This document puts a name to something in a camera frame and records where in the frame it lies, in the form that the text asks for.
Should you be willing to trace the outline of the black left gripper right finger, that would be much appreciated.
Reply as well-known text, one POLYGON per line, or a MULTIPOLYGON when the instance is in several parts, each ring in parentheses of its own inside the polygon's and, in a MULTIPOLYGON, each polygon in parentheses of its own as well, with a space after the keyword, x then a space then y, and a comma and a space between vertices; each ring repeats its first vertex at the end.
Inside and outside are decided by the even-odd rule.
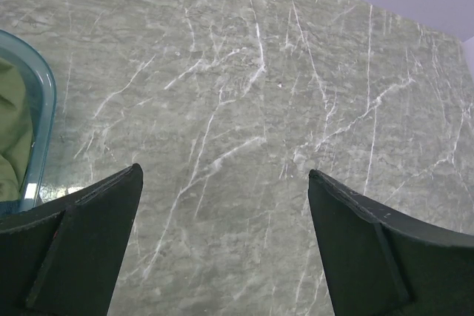
POLYGON ((335 315, 472 315, 473 237, 309 173, 308 200, 335 315))

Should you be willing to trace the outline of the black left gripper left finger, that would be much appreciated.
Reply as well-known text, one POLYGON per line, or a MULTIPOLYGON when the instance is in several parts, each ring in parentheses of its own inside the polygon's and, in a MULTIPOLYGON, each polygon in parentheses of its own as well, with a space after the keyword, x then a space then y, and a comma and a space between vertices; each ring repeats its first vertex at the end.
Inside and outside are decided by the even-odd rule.
POLYGON ((1 218, 1 314, 106 315, 142 189, 133 164, 1 218))

